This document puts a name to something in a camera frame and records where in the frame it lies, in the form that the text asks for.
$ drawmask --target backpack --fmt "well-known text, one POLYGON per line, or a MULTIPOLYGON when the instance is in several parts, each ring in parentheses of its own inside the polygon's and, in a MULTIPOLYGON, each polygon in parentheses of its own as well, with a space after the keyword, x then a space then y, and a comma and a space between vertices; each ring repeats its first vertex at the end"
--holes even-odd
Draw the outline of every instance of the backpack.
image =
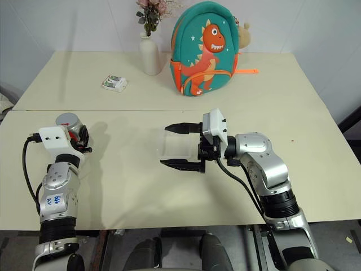
POLYGON ((235 73, 239 33, 235 18, 225 7, 201 2, 175 24, 170 69, 179 92, 187 96, 221 88, 235 73))

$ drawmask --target cartoon dinosaur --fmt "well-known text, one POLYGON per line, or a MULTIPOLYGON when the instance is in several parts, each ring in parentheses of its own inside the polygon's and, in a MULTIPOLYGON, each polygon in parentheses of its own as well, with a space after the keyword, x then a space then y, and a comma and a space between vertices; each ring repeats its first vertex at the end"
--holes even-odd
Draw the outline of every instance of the cartoon dinosaur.
MULTIPOLYGON (((202 51, 202 54, 197 56, 199 60, 195 60, 195 65, 192 62, 190 67, 183 64, 180 65, 181 73, 186 76, 191 76, 199 72, 214 71, 216 64, 219 63, 219 59, 214 56, 213 53, 223 51, 225 40, 218 26, 212 24, 210 20, 207 20, 206 27, 202 27, 202 37, 200 38, 200 41, 203 41, 203 44, 199 44, 199 49, 202 51)), ((199 85, 202 82, 205 82, 204 89, 210 90, 213 76, 214 75, 201 75, 193 78, 191 80, 192 95, 202 94, 202 89, 199 88, 199 85)))

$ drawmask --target cable connector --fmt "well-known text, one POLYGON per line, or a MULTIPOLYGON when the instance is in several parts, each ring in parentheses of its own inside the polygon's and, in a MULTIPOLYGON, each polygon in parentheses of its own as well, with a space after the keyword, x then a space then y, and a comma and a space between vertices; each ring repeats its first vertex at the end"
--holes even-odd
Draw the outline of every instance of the cable connector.
POLYGON ((33 133, 30 137, 28 137, 28 140, 35 141, 36 143, 43 142, 39 133, 33 133))
POLYGON ((227 159, 227 165, 229 167, 240 167, 241 161, 236 159, 227 159))

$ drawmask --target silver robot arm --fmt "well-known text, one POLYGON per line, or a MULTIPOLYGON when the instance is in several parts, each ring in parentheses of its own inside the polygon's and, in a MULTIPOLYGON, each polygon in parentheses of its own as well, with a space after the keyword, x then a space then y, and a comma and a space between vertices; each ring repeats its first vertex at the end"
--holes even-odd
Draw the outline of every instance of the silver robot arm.
POLYGON ((318 250, 303 210, 291 188, 288 168, 261 133, 237 134, 235 155, 246 168, 270 228, 273 256, 285 268, 295 260, 318 259, 318 250))
POLYGON ((318 260, 318 251, 303 210, 294 196, 288 168, 261 133, 227 135, 226 119, 219 109, 203 115, 201 123, 167 126, 174 133, 200 133, 199 163, 184 159, 161 163, 182 171, 205 172, 205 161, 227 159, 227 165, 243 166, 259 198, 260 211, 269 228, 268 242, 279 270, 316 271, 333 269, 318 260))
POLYGON ((56 124, 41 128, 36 140, 43 143, 54 163, 48 166, 42 181, 39 245, 32 270, 82 271, 83 259, 75 254, 79 248, 75 230, 78 173, 85 159, 83 153, 92 149, 87 147, 87 129, 75 114, 60 115, 56 124))

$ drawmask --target wall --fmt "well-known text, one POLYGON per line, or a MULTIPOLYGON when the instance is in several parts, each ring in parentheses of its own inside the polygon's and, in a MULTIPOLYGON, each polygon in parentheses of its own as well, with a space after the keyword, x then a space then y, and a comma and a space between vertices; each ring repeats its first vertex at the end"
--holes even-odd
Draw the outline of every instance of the wall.
MULTIPOLYGON (((218 2, 250 22, 245 51, 295 54, 336 122, 361 104, 361 1, 218 2)), ((0 0, 2 89, 21 96, 55 50, 137 50, 136 10, 135 0, 0 0)), ((162 51, 175 22, 165 19, 153 35, 162 51)))

